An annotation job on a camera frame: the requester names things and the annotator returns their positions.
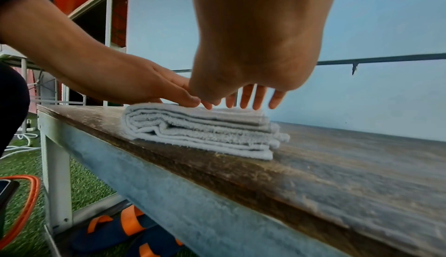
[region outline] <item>black device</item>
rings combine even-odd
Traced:
[[[19,182],[9,179],[0,179],[0,239],[3,237],[6,206],[19,187]]]

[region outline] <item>folded white cloth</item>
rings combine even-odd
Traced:
[[[132,138],[265,160],[273,158],[270,148],[289,140],[262,111],[237,108],[136,104],[124,110],[122,127]]]

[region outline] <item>slipper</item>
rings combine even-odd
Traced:
[[[184,248],[183,243],[156,225],[132,242],[126,257],[171,257]]]
[[[81,253],[102,251],[155,225],[152,219],[132,205],[121,212],[120,219],[103,215],[91,220],[88,226],[73,235],[71,248]]]

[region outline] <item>bench top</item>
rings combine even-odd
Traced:
[[[262,161],[129,140],[122,107],[39,110],[351,256],[446,256],[444,142],[280,123]]]

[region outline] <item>grass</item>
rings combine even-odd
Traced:
[[[23,145],[25,142],[16,140],[11,144]],[[33,146],[39,146],[39,138],[33,140]],[[42,176],[40,150],[18,153],[0,161],[0,177],[17,174],[36,175],[38,177]],[[108,187],[74,160],[71,161],[71,179],[72,206],[74,211],[114,193],[110,187]],[[27,199],[28,192],[29,185],[27,182],[21,181],[20,188],[8,204],[5,220],[5,232],[10,228],[16,217],[21,212],[23,204]],[[40,193],[37,205],[34,208],[34,211],[25,228],[17,236],[17,238],[1,252],[0,256],[50,256],[50,251],[42,234],[44,219],[44,200],[42,193]],[[127,247],[128,244],[121,244],[92,256],[125,256]],[[196,257],[196,255],[190,250],[183,250],[177,254],[177,257]]]

